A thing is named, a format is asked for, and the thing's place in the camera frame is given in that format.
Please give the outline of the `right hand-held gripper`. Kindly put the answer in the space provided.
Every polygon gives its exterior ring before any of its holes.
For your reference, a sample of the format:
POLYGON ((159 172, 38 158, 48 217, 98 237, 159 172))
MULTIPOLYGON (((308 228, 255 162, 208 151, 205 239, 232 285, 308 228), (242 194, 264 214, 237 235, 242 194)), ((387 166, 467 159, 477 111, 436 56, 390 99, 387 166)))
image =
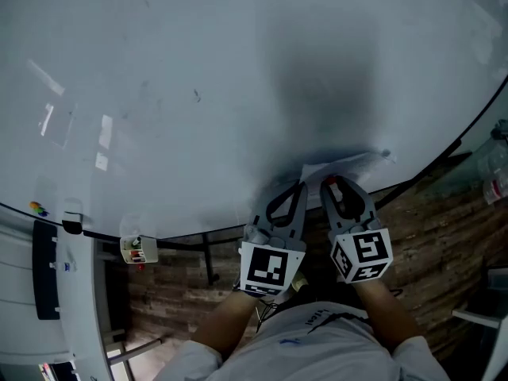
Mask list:
POLYGON ((345 177, 340 184, 340 214, 339 202, 332 191, 335 184, 337 177, 330 176, 320 185, 321 206, 331 228, 330 257, 345 283, 380 279, 394 260, 388 229, 376 218, 375 203, 369 193, 345 177), (366 222, 344 230, 342 218, 366 222))

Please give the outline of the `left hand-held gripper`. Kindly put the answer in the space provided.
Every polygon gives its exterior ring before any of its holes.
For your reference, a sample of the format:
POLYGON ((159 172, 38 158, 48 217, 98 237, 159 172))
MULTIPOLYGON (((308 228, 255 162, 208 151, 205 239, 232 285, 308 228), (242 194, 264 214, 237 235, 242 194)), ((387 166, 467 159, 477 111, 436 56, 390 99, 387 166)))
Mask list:
POLYGON ((254 297, 286 291, 306 254, 302 240, 308 189, 298 180, 265 188, 244 227, 238 252, 241 268, 237 289, 254 297), (282 217, 274 214, 290 200, 282 217))

